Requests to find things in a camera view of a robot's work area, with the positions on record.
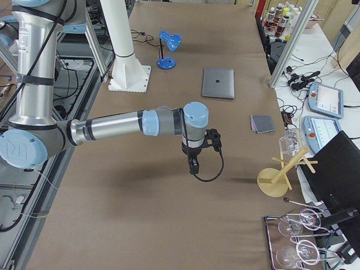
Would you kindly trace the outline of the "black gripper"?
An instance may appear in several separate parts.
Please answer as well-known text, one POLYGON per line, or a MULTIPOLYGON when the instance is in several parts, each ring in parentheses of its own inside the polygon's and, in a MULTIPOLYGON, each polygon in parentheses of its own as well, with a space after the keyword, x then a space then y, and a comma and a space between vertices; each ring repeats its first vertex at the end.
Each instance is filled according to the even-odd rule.
POLYGON ((197 156, 198 154, 194 153, 190 153, 187 155, 190 174, 199 173, 200 164, 198 162, 197 156))

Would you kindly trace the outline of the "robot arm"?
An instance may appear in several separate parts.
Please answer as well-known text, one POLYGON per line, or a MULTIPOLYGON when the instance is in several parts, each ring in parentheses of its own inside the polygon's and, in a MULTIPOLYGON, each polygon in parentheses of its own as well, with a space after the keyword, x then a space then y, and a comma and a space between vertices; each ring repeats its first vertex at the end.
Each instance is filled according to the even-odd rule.
POLYGON ((85 1, 13 1, 19 24, 17 88, 9 103, 16 111, 1 134, 1 158, 13 167, 32 169, 49 158, 87 141, 142 132, 147 136, 179 135, 192 175, 208 146, 208 108, 190 102, 183 108, 160 106, 78 120, 77 104, 85 79, 75 69, 64 69, 67 86, 55 89, 57 36, 83 34, 89 23, 85 1))

